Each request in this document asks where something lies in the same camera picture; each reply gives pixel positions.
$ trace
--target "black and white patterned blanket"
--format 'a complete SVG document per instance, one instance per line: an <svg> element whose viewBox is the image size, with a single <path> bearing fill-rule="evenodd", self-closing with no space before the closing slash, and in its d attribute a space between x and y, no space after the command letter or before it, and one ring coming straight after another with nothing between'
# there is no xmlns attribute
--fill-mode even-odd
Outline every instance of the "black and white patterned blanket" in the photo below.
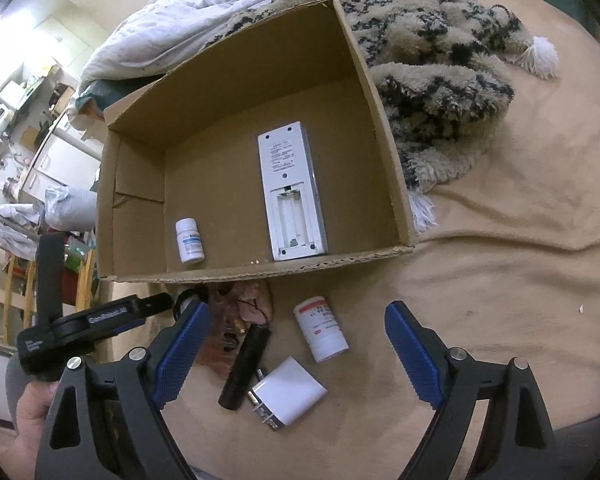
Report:
<svg viewBox="0 0 600 480"><path fill-rule="evenodd" d="M272 0L234 15L210 43L315 0ZM541 78L557 55L503 6L475 0L339 0L394 134L416 227L434 219L421 193L458 178L490 145L514 97L503 60Z"/></svg>

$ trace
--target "white quilt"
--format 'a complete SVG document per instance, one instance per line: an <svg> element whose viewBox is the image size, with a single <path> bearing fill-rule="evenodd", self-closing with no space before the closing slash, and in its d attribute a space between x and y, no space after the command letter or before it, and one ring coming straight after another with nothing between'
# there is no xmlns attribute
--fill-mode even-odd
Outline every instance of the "white quilt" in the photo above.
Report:
<svg viewBox="0 0 600 480"><path fill-rule="evenodd" d="M269 1L150 0L120 23L91 56L78 94L96 79L164 74L194 56L233 13Z"/></svg>

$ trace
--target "human hand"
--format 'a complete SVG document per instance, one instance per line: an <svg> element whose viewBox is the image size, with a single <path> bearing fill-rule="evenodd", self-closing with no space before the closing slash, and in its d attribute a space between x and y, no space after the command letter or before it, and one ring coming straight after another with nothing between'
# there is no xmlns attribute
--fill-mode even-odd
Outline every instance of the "human hand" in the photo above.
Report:
<svg viewBox="0 0 600 480"><path fill-rule="evenodd" d="M58 383L33 381L27 384L16 408L18 436L0 455L0 466L11 480L32 480L46 413Z"/></svg>

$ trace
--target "white plastic bag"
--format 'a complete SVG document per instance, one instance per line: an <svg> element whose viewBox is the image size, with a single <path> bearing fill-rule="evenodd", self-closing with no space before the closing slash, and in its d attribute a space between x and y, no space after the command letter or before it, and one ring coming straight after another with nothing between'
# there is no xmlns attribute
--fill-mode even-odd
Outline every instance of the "white plastic bag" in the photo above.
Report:
<svg viewBox="0 0 600 480"><path fill-rule="evenodd" d="M91 231L96 227L97 194L75 187L47 187L45 220L58 231Z"/></svg>

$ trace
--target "small white bottle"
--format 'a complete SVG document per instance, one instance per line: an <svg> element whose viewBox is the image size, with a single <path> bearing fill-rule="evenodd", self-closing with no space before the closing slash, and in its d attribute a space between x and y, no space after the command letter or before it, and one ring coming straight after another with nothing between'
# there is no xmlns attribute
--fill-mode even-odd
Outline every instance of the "small white bottle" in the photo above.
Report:
<svg viewBox="0 0 600 480"><path fill-rule="evenodd" d="M295 307L294 314L317 363L349 349L333 312L322 296L303 301Z"/></svg>
<svg viewBox="0 0 600 480"><path fill-rule="evenodd" d="M176 240L183 264L196 264L205 259L198 224L193 218L183 218L176 222Z"/></svg>

